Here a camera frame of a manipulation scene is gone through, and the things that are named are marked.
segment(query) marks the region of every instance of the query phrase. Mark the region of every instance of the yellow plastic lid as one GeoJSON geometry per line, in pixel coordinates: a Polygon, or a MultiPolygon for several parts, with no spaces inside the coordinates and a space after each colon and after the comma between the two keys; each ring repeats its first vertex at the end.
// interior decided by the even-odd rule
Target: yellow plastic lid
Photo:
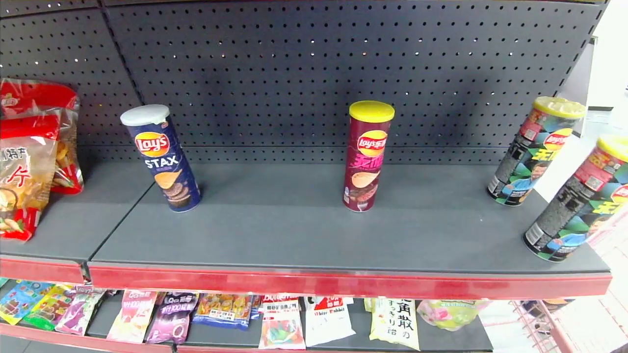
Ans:
{"type": "Polygon", "coordinates": [[[533,106],[538,110],[566,119],[580,119],[587,113],[587,107],[561,97],[537,97],[533,106]]]}
{"type": "Polygon", "coordinates": [[[394,118],[394,108],[376,100],[361,100],[349,106],[349,115],[364,122],[386,122],[394,118]]]}
{"type": "Polygon", "coordinates": [[[597,146],[611,156],[628,163],[628,136],[600,135],[597,146]]]}

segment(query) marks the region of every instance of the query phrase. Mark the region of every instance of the lay's stax can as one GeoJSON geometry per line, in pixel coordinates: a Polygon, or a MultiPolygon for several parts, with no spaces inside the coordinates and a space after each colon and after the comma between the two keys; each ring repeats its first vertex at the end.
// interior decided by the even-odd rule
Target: lay's stax can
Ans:
{"type": "Polygon", "coordinates": [[[602,135],[523,240],[541,259],[560,262],[626,204],[628,136],[602,135]]]}
{"type": "Polygon", "coordinates": [[[585,106],[559,97],[538,97],[489,183],[495,201],[518,206],[532,191],[587,112],[585,106]]]}
{"type": "Polygon", "coordinates": [[[384,148],[394,108],[374,100],[349,107],[350,133],[342,200],[350,210],[365,212],[373,207],[384,163],[384,148]]]}
{"type": "Polygon", "coordinates": [[[198,205],[200,192],[169,115],[168,107],[149,104],[122,113],[120,120],[129,130],[170,209],[186,212],[198,205]]]}

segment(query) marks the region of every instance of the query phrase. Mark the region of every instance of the candy package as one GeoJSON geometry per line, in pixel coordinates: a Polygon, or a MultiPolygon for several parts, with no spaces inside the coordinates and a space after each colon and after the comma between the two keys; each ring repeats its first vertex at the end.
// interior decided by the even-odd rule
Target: candy package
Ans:
{"type": "Polygon", "coordinates": [[[0,317],[11,325],[17,324],[48,293],[52,286],[50,283],[19,281],[0,300],[0,317]]]}
{"type": "Polygon", "coordinates": [[[83,336],[106,290],[91,286],[76,286],[73,291],[76,292],[74,298],[61,316],[55,330],[83,336]]]}
{"type": "Polygon", "coordinates": [[[262,306],[262,296],[254,295],[251,301],[251,320],[257,320],[261,316],[259,308],[262,306]]]}
{"type": "Polygon", "coordinates": [[[74,292],[70,286],[55,285],[24,318],[43,330],[53,331],[70,306],[74,292]]]}
{"type": "Polygon", "coordinates": [[[48,204],[59,112],[16,117],[1,124],[0,237],[27,241],[48,204]]]}
{"type": "Polygon", "coordinates": [[[171,340],[182,344],[188,335],[190,314],[198,302],[198,294],[168,292],[157,309],[157,314],[149,331],[146,343],[160,343],[171,340]]]}
{"type": "Polygon", "coordinates": [[[251,316],[251,295],[204,294],[192,322],[246,330],[251,316]]]}
{"type": "Polygon", "coordinates": [[[414,300],[378,298],[372,308],[370,340],[419,348],[414,300]]]}
{"type": "Polygon", "coordinates": [[[55,175],[52,192],[79,193],[83,176],[77,159],[77,120],[79,97],[60,84],[35,80],[2,79],[0,84],[4,118],[22,114],[60,112],[59,144],[55,150],[55,175]]]}
{"type": "Polygon", "coordinates": [[[151,323],[158,292],[125,290],[122,308],[107,334],[108,340],[129,343],[144,342],[144,334],[151,323]]]}
{"type": "Polygon", "coordinates": [[[343,298],[309,296],[305,301],[305,345],[331,342],[355,335],[343,298]]]}
{"type": "Polygon", "coordinates": [[[260,349],[305,349],[298,298],[264,307],[260,349]]]}
{"type": "Polygon", "coordinates": [[[489,303],[488,300],[422,300],[416,311],[432,326],[457,331],[475,320],[489,303]]]}

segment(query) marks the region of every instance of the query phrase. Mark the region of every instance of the blue chip can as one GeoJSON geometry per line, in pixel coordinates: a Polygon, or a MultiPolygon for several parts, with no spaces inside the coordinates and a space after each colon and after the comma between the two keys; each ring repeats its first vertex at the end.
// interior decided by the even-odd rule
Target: blue chip can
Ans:
{"type": "Polygon", "coordinates": [[[150,104],[126,111],[120,120],[128,128],[170,209],[186,212],[198,205],[200,191],[169,115],[168,107],[150,104]]]}

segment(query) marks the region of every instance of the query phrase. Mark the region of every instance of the maroon chip can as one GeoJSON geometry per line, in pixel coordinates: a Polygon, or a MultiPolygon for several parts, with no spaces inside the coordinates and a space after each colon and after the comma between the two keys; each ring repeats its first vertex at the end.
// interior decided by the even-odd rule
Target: maroon chip can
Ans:
{"type": "Polygon", "coordinates": [[[362,100],[351,104],[349,115],[349,145],[342,200],[351,211],[366,212],[375,203],[394,108],[375,100],[362,100]]]}

